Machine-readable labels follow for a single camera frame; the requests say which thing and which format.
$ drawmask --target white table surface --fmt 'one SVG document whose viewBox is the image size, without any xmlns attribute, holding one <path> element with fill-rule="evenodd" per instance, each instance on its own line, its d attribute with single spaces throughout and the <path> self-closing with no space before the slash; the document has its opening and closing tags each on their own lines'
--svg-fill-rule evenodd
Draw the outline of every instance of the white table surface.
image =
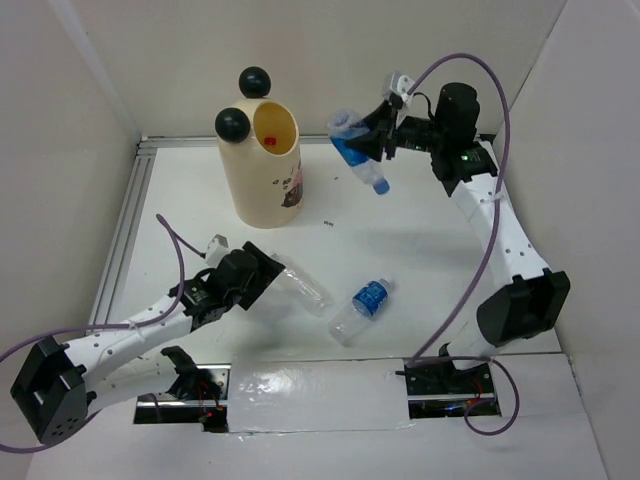
<svg viewBox="0 0 640 480">
<path fill-rule="evenodd" d="M 239 248 L 249 240 L 293 257 L 333 294 L 318 319 L 270 289 L 245 312 L 239 307 L 197 334 L 171 342 L 197 362 L 407 357 L 445 319 L 477 268 L 482 250 L 471 227 L 431 172 L 429 156 L 399 151 L 384 163 L 391 184 L 378 197 L 349 171 L 329 143 L 302 144 L 304 207 L 288 225 L 259 230 L 236 216 L 216 147 L 157 152 L 126 284 L 109 321 L 121 321 L 177 283 L 177 263 L 163 214 L 201 249 L 216 233 Z M 328 221 L 333 226 L 325 225 Z M 205 267 L 185 251 L 187 274 Z M 391 275 L 396 289 L 384 317 L 351 348 L 327 331 L 340 304 L 364 283 Z M 487 272 L 458 320 L 437 342 L 453 338 L 495 288 Z M 507 353 L 559 352 L 555 331 L 515 344 Z M 429 353 L 435 353 L 434 347 Z"/>
</svg>

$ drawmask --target white wall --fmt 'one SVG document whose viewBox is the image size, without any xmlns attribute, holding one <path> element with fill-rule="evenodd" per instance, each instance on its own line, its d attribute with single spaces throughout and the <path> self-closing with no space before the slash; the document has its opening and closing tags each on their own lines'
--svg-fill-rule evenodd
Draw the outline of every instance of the white wall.
<svg viewBox="0 0 640 480">
<path fill-rule="evenodd" d="M 87 321 L 132 167 L 116 119 L 45 0 L 0 2 L 0 351 Z M 33 445 L 0 370 L 0 442 Z M 30 458 L 0 453 L 2 478 Z"/>
<path fill-rule="evenodd" d="M 611 480 L 637 478 L 639 0 L 569 0 L 512 109 L 508 187 L 572 290 L 558 323 Z"/>
<path fill-rule="evenodd" d="M 271 96 L 303 133 L 328 116 L 377 107 L 384 77 L 418 76 L 447 53 L 492 65 L 514 99 L 565 0 L 74 0 L 116 89 L 143 133 L 212 135 L 235 102 L 239 73 L 263 66 Z M 478 67 L 457 62 L 425 91 L 466 81 L 480 92 L 480 128 L 495 132 L 499 104 Z"/>
</svg>

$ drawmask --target wire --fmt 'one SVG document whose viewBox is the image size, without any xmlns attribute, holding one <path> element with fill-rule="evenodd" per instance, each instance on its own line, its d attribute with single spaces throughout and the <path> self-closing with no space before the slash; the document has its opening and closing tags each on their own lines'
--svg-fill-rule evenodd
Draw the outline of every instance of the wire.
<svg viewBox="0 0 640 480">
<path fill-rule="evenodd" d="M 189 242 L 187 242 L 184 238 L 182 238 L 180 235 L 178 235 L 175 230 L 171 229 L 171 231 L 176 236 L 176 240 L 178 240 L 181 244 L 183 244 L 185 247 L 187 247 L 189 250 L 191 250 L 193 253 L 195 253 L 199 257 L 206 258 L 206 255 L 203 252 L 198 250 L 196 247 L 194 247 Z"/>
<path fill-rule="evenodd" d="M 204 388 L 206 389 L 205 392 L 207 392 L 211 396 L 213 401 L 216 403 L 216 410 L 222 410 L 222 407 L 220 407 L 220 399 L 218 398 L 218 395 L 216 394 L 215 390 L 211 388 L 211 384 L 206 383 L 204 381 L 200 382 L 200 384 L 204 386 Z"/>
<path fill-rule="evenodd" d="M 429 118 L 433 120 L 434 116 L 431 113 L 431 99 L 429 97 L 427 97 L 426 94 L 422 93 L 422 92 L 416 92 L 413 94 L 413 96 L 418 96 L 418 97 L 424 97 L 425 100 L 427 101 L 427 114 L 429 115 Z"/>
<path fill-rule="evenodd" d="M 475 427 L 469 420 L 469 415 L 471 415 L 471 412 L 473 412 L 475 408 L 478 408 L 480 405 L 491 403 L 493 401 L 493 399 L 490 399 L 490 398 L 477 400 L 476 402 L 473 402 L 464 411 L 464 421 L 467 424 L 467 426 L 473 432 L 485 437 L 494 437 L 496 435 L 500 435 L 501 433 L 504 433 L 507 430 L 509 430 L 511 426 L 515 423 L 516 419 L 518 418 L 518 414 L 520 413 L 520 392 L 518 391 L 518 386 L 516 385 L 515 380 L 513 379 L 513 377 L 507 370 L 507 368 L 498 360 L 490 357 L 474 357 L 474 356 L 464 356 L 464 355 L 455 355 L 451 357 L 423 357 L 420 359 L 418 366 L 433 365 L 436 363 L 446 363 L 446 362 L 457 361 L 457 360 L 473 360 L 473 361 L 481 361 L 481 362 L 494 364 L 496 367 L 498 367 L 500 370 L 504 372 L 505 376 L 507 377 L 507 380 L 509 381 L 509 385 L 511 385 L 511 389 L 513 390 L 513 396 L 514 396 L 513 413 L 511 414 L 511 418 L 509 418 L 509 421 L 505 423 L 502 427 L 496 430 L 489 430 L 489 431 L 480 430 L 479 428 Z"/>
<path fill-rule="evenodd" d="M 162 225 L 167 230 L 167 233 L 169 234 L 169 237 L 171 238 L 171 242 L 173 243 L 173 247 L 175 248 L 176 255 L 178 257 L 178 268 L 179 268 L 179 275 L 180 275 L 180 283 L 178 283 L 178 292 L 176 294 L 176 297 L 175 297 L 173 303 L 169 306 L 169 308 L 167 310 L 165 310 L 163 313 L 161 313 L 160 315 L 158 315 L 158 316 L 156 316 L 156 317 L 154 317 L 154 318 L 152 318 L 150 320 L 146 320 L 144 322 L 137 323 L 136 324 L 137 327 L 147 327 L 149 325 L 153 325 L 155 323 L 161 322 L 162 320 L 167 318 L 176 309 L 176 307 L 180 303 L 180 299 L 182 298 L 182 295 L 184 294 L 184 282 L 185 282 L 184 257 L 182 256 L 182 250 L 180 250 L 180 245 L 178 244 L 178 242 L 179 242 L 178 235 L 176 234 L 176 232 L 173 231 L 173 229 L 169 225 L 169 222 L 167 222 L 162 215 L 157 214 L 156 215 L 156 219 L 158 220 L 158 222 L 160 222 L 160 225 Z M 54 336 L 54 335 L 63 335 L 63 334 L 67 334 L 67 333 L 95 332 L 97 330 L 128 330 L 129 328 L 131 328 L 129 323 L 87 325 L 85 327 L 56 328 L 54 330 L 49 330 L 48 332 L 45 332 L 45 333 L 40 333 L 38 335 L 34 335 L 33 337 L 27 338 L 26 340 L 23 340 L 22 342 L 17 343 L 13 347 L 9 348 L 6 352 L 3 352 L 2 355 L 0 355 L 0 363 L 4 362 L 8 357 L 13 355 L 17 351 L 21 350 L 22 348 L 24 348 L 24 347 L 26 347 L 28 345 L 31 345 L 32 343 L 35 343 L 35 342 L 37 342 L 39 340 L 42 340 L 44 338 L 51 337 L 51 336 Z M 89 420 L 91 420 L 94 416 L 95 416 L 95 414 L 93 416 L 89 417 L 87 419 L 87 421 L 82 426 L 86 425 L 89 422 Z M 18 454 L 30 454 L 30 453 L 36 453 L 36 452 L 41 452 L 43 450 L 47 450 L 47 449 L 49 449 L 51 447 L 54 447 L 55 445 L 41 445 L 41 446 L 38 446 L 38 447 L 18 448 L 18 447 L 11 447 L 9 445 L 5 445 L 3 443 L 0 443 L 0 452 L 18 453 Z"/>
<path fill-rule="evenodd" d="M 476 398 L 480 398 L 482 396 L 482 384 L 478 381 L 477 378 L 473 379 L 473 384 L 476 386 L 476 390 L 478 394 Z"/>
<path fill-rule="evenodd" d="M 200 385 L 198 385 L 198 405 L 200 405 L 200 413 L 204 415 L 204 400 L 202 400 L 202 390 L 200 389 Z"/>
<path fill-rule="evenodd" d="M 162 423 L 162 414 L 160 413 L 160 404 L 158 403 L 158 397 L 155 393 L 149 393 L 147 395 L 151 397 L 153 405 L 156 409 L 156 420 L 158 421 L 158 423 Z"/>
<path fill-rule="evenodd" d="M 500 96 L 500 103 L 502 104 L 502 113 L 504 115 L 504 150 L 502 152 L 502 159 L 500 161 L 500 165 L 498 169 L 498 178 L 496 180 L 495 194 L 497 196 L 497 194 L 502 189 L 502 184 L 504 182 L 504 174 L 507 170 L 507 162 L 509 159 L 509 146 L 511 144 L 511 119 L 509 117 L 509 104 L 507 103 L 507 97 L 504 93 L 504 88 L 502 87 L 500 80 L 498 80 L 498 77 L 496 76 L 495 72 L 491 69 L 491 67 L 489 67 L 489 65 L 487 65 L 487 63 L 484 60 L 470 53 L 452 53 L 451 55 L 442 57 L 440 60 L 438 60 L 429 68 L 427 68 L 427 70 L 425 70 L 425 72 L 422 75 L 420 75 L 418 80 L 416 80 L 416 83 L 414 83 L 411 86 L 411 88 L 407 93 L 409 95 L 412 95 L 415 92 L 415 90 L 420 86 L 420 84 L 423 82 L 423 80 L 431 74 L 431 72 L 433 72 L 436 68 L 438 68 L 443 63 L 446 63 L 450 60 L 454 60 L 458 58 L 471 60 L 472 62 L 475 62 L 478 65 L 480 65 L 489 74 L 489 76 L 491 77 L 491 80 L 493 80 L 493 83 L 495 84 L 496 89 L 498 90 L 498 95 Z M 445 319 L 443 324 L 433 333 L 433 335 L 431 335 L 431 337 L 425 342 L 425 344 L 422 347 L 420 347 L 416 353 L 413 354 L 413 356 L 409 360 L 409 366 L 413 366 L 413 364 L 416 361 L 418 361 L 420 356 L 424 352 L 426 352 L 438 340 L 438 338 L 440 338 L 440 336 L 445 332 L 447 328 L 449 328 L 449 326 L 457 318 L 458 314 L 460 313 L 464 305 L 469 300 L 469 297 L 471 297 L 471 294 L 473 293 L 476 286 L 480 282 L 480 278 L 482 277 L 485 270 L 487 269 L 487 265 L 489 264 L 489 259 L 491 258 L 491 253 L 493 252 L 493 247 L 496 244 L 496 239 L 498 237 L 498 226 L 500 224 L 500 202 L 496 201 L 496 202 L 493 202 L 493 204 L 494 204 L 493 226 L 491 228 L 491 235 L 489 237 L 489 243 L 487 244 L 487 249 L 484 252 L 484 255 L 482 257 L 482 260 L 480 261 L 480 265 L 478 266 L 476 273 L 473 275 L 471 282 L 469 282 L 469 285 L 467 286 L 466 290 L 463 292 L 462 296 L 460 297 L 460 300 L 458 300 L 458 303 L 456 303 L 456 305 L 453 307 L 453 309 L 449 313 L 449 316 Z"/>
</svg>

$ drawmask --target cylindrical container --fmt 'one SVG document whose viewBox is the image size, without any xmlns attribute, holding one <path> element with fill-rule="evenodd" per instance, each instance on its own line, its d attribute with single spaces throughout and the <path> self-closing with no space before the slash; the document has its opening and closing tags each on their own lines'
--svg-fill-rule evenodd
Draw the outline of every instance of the cylindrical container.
<svg viewBox="0 0 640 480">
<path fill-rule="evenodd" d="M 356 293 L 349 303 L 329 322 L 329 333 L 343 347 L 373 325 L 380 313 L 380 307 L 387 301 L 392 282 L 385 279 L 367 283 Z"/>
<path fill-rule="evenodd" d="M 240 219 L 256 228 L 293 219 L 302 207 L 302 171 L 300 135 L 291 112 L 270 99 L 245 98 L 220 112 L 216 131 Z"/>
</svg>

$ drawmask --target beige cylinder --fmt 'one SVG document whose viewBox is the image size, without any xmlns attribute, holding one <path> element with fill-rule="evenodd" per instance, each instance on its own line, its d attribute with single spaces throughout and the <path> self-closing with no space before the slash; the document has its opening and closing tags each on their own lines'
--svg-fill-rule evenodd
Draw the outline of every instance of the beige cylinder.
<svg viewBox="0 0 640 480">
<path fill-rule="evenodd" d="M 233 105 L 251 122 L 241 143 L 219 139 L 220 155 L 240 219 L 256 228 L 274 228 L 302 208 L 298 125 L 273 100 L 246 98 Z"/>
</svg>

